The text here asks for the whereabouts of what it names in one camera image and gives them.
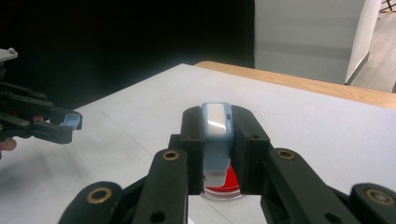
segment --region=table surface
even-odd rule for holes
[[[230,76],[245,70],[244,76],[255,78]],[[274,84],[279,79],[309,91]],[[274,147],[300,153],[336,189],[348,193],[357,183],[372,182],[396,190],[396,111],[383,107],[391,104],[316,93],[316,82],[291,80],[224,64],[181,64],[79,108],[83,126],[71,144],[17,138],[18,148],[0,160],[0,223],[56,223],[91,183],[129,186],[148,173],[170,135],[180,132],[183,111],[204,102],[251,110]],[[196,224],[265,223],[258,196],[229,202],[190,196],[189,217]]]

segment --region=screw hole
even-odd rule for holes
[[[163,153],[163,159],[166,160],[166,161],[174,161],[178,157],[179,157],[179,154],[176,151],[170,150],[170,151],[165,151]]]
[[[342,223],[341,218],[339,218],[333,213],[326,213],[324,216],[328,221],[330,221],[330,223],[334,223],[334,224]]]
[[[385,205],[385,206],[394,206],[395,200],[379,189],[367,189],[366,195],[374,202]]]
[[[283,160],[292,161],[295,159],[294,153],[288,150],[279,150],[276,155]]]
[[[165,218],[166,218],[165,213],[156,212],[156,213],[151,214],[151,217],[149,219],[151,222],[161,223],[161,222],[165,221]]]
[[[111,194],[111,189],[106,187],[94,189],[88,194],[87,201],[93,204],[103,203],[110,198]]]

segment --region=black background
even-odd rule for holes
[[[3,81],[70,109],[180,63],[253,67],[253,1],[0,1]]]

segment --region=floor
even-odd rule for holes
[[[352,81],[351,86],[392,92],[396,81],[395,25],[396,13],[378,14],[369,59]]]

